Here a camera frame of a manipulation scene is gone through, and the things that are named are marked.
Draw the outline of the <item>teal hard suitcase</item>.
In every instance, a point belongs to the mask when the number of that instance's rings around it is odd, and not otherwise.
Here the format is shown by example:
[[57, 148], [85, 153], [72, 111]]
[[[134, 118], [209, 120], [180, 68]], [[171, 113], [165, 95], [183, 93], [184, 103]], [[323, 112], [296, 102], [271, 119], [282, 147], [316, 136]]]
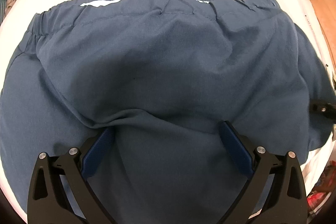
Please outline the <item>teal hard suitcase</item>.
[[0, 24], [2, 24], [6, 16], [6, 5], [7, 5], [7, 0], [0, 0]]

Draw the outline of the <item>dark bag with items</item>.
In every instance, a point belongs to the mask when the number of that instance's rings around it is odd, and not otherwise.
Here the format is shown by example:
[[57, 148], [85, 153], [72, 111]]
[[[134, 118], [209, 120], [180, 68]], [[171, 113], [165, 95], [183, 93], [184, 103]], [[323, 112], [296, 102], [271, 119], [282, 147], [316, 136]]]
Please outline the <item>dark bag with items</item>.
[[314, 218], [321, 210], [322, 206], [331, 196], [335, 189], [335, 161], [329, 161], [329, 164], [323, 170], [318, 182], [313, 190], [307, 196], [308, 216]]

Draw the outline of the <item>blue and white jacket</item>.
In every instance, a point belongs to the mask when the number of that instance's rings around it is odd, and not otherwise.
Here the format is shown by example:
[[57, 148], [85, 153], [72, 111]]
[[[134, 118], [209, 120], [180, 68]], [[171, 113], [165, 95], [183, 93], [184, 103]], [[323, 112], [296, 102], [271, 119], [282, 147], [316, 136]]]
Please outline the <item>blue and white jacket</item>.
[[35, 15], [1, 91], [1, 161], [27, 207], [38, 154], [61, 155], [108, 128], [90, 179], [118, 223], [215, 223], [246, 178], [221, 121], [301, 164], [335, 102], [304, 32], [276, 0], [72, 0]]

